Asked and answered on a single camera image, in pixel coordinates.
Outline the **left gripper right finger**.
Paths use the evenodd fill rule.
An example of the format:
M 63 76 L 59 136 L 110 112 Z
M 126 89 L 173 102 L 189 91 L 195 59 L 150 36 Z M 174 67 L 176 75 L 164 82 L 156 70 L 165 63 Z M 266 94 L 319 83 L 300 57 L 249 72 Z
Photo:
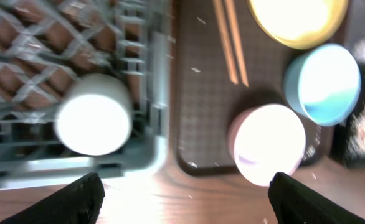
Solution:
M 270 182 L 268 199 L 279 224 L 365 224 L 365 219 L 283 172 Z

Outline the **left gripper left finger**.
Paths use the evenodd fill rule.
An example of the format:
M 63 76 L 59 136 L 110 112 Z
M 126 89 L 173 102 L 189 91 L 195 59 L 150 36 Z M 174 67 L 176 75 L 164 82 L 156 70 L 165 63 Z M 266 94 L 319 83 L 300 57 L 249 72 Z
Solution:
M 101 178 L 91 172 L 0 224 L 95 224 L 104 198 Z

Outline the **pink white bowl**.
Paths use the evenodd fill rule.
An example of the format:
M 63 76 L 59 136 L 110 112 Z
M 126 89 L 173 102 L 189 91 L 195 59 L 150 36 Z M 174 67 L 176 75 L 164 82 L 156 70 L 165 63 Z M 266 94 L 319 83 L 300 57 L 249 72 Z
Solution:
M 288 107 L 267 104 L 241 112 L 227 132 L 227 148 L 239 172 L 267 187 L 277 172 L 292 175 L 301 163 L 306 133 Z

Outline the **white green cup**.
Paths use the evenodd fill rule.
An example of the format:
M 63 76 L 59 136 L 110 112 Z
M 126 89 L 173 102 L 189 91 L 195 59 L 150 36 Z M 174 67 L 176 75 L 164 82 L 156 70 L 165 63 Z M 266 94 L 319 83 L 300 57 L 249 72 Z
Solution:
M 54 132 L 70 150 L 102 156 L 119 150 L 133 129 L 133 102 L 126 85 L 109 75 L 84 76 L 55 114 Z

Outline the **light blue bowl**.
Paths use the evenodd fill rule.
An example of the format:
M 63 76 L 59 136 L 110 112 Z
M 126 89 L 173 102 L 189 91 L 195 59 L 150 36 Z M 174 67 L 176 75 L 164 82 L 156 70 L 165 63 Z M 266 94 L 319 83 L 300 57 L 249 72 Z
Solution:
M 344 121 L 361 91 L 361 74 L 351 53 L 338 44 L 324 44 L 292 60 L 283 92 L 297 113 L 320 126 Z

